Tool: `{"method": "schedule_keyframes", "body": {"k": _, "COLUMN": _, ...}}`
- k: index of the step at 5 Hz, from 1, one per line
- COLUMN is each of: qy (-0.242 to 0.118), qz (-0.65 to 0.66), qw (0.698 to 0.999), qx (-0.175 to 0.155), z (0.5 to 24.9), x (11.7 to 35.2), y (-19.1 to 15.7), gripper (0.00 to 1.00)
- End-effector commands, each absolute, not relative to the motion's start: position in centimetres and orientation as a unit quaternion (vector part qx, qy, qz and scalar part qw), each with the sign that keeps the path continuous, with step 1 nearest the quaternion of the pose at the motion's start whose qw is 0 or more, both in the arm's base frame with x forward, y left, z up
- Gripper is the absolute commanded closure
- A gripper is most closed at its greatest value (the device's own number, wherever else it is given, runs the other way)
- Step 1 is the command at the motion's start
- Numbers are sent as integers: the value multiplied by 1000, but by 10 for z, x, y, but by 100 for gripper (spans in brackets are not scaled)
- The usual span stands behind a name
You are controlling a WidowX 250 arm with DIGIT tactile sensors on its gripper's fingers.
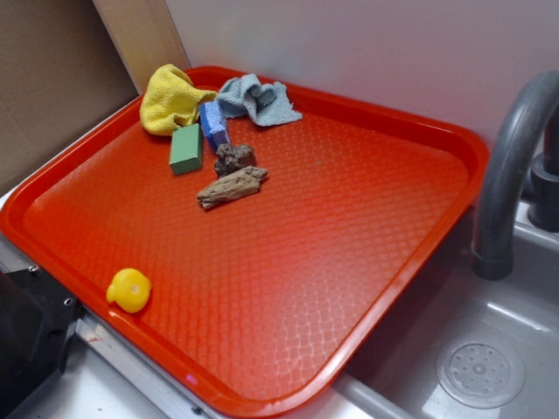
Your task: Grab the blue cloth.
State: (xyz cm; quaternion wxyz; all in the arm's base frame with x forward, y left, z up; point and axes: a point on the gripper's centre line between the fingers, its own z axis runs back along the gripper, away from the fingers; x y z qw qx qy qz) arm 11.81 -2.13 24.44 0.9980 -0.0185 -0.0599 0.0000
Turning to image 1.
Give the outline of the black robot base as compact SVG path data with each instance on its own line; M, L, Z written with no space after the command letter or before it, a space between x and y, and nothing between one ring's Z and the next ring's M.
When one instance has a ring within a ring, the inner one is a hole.
M65 372L79 301L47 271L1 274L1 417L23 407Z

